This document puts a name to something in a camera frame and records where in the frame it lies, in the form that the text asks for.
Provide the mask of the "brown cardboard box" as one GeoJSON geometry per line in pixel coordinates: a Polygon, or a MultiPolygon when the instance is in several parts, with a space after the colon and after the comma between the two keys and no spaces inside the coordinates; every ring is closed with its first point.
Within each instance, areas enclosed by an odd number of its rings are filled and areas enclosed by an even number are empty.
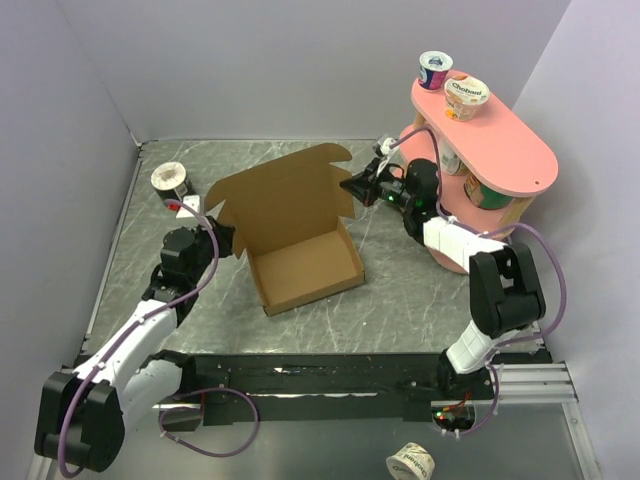
{"type": "Polygon", "coordinates": [[[355,216],[340,184],[351,153],[315,145],[218,180],[204,209],[235,229],[232,251],[246,256],[263,310],[274,316],[357,287],[365,268],[343,221],[355,216]]]}

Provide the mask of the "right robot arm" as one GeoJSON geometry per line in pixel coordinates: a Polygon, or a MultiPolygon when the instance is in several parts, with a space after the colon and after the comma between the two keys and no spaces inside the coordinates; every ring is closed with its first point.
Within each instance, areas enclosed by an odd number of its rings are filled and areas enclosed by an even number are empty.
{"type": "Polygon", "coordinates": [[[529,328],[546,313],[546,302],[529,247],[485,238],[439,214],[439,169],[427,159],[412,161],[401,177],[376,157],[340,187],[369,207],[386,201],[401,211],[407,234],[443,254],[469,276],[471,320],[440,355],[435,384],[456,399],[478,384],[495,347],[529,328]]]}

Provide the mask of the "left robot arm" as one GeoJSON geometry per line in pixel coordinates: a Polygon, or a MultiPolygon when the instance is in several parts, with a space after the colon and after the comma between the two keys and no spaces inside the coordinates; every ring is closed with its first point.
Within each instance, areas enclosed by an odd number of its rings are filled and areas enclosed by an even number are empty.
{"type": "Polygon", "coordinates": [[[207,216],[197,227],[165,235],[160,261],[125,324],[85,362],[45,381],[36,454],[62,468],[102,472],[127,429],[154,403],[168,396],[185,402],[196,394],[194,359],[158,346],[186,319],[218,261],[231,255],[234,233],[207,216]]]}

